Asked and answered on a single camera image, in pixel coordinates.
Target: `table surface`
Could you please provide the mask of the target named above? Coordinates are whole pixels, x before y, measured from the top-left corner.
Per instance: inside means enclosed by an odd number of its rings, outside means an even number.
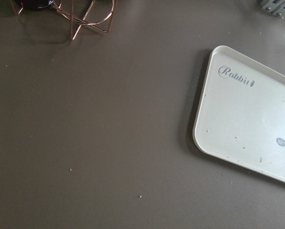
[[[211,50],[285,75],[285,17],[120,0],[110,33],[68,29],[0,0],[0,229],[285,229],[284,183],[192,139]]]

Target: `speech bubble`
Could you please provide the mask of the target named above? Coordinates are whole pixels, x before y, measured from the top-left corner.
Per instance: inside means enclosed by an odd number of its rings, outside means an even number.
[[[282,146],[282,147],[285,147],[285,140],[282,139],[282,138],[277,138],[276,139],[276,142],[278,145]]]

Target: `rectangular tray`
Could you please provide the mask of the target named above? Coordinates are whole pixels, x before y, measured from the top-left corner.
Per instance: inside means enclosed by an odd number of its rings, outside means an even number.
[[[193,139],[204,153],[285,182],[285,76],[227,46],[215,48]]]

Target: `copper wire stand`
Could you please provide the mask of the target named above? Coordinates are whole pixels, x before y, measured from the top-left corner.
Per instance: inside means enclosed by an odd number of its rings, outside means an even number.
[[[115,13],[115,9],[116,9],[118,0],[112,0],[112,8],[111,8],[110,12],[102,20],[97,21],[97,22],[88,22],[85,19],[87,18],[87,16],[91,12],[96,1],[97,0],[91,0],[91,3],[89,5],[88,9],[86,10],[84,16],[82,18],[79,18],[79,17],[74,15],[74,0],[71,0],[71,11],[70,12],[67,12],[67,11],[62,9],[62,0],[52,0],[51,6],[59,14],[61,14],[63,17],[67,18],[70,21],[70,39],[71,39],[71,41],[73,41],[76,38],[79,30],[81,29],[81,27],[83,25],[93,27],[93,28],[95,28],[101,32],[104,32],[104,33],[108,33],[110,31],[113,16]],[[10,3],[11,3],[11,6],[13,8],[15,15],[19,15],[22,12],[22,10],[24,9],[23,6],[21,6],[19,9],[16,9],[14,6],[13,0],[10,0]],[[104,23],[107,20],[109,22],[108,28],[107,29],[100,28],[99,25]]]

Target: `black object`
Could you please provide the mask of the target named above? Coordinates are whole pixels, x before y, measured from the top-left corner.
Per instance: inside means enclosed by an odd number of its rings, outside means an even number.
[[[17,4],[25,9],[40,10],[52,3],[52,0],[15,0]]]

